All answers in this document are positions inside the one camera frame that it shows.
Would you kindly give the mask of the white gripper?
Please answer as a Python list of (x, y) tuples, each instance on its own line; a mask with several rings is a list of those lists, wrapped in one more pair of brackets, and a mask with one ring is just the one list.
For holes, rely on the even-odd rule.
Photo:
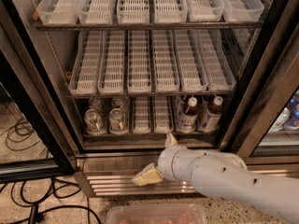
[(174, 159), (181, 150), (186, 150), (185, 146), (178, 145), (176, 137), (168, 133), (164, 142), (166, 148), (158, 158), (158, 169), (154, 163), (147, 165), (141, 172), (132, 178), (132, 182), (139, 186), (160, 183), (165, 179), (179, 181), (178, 172), (174, 170)]

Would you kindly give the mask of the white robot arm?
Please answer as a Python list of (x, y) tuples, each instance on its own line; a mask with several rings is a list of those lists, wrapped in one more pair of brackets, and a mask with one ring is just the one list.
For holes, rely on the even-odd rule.
[(132, 178), (142, 187), (163, 180), (182, 181), (214, 199), (246, 203), (291, 224), (299, 224), (299, 180), (250, 171), (235, 154), (189, 149), (168, 133), (156, 164)]

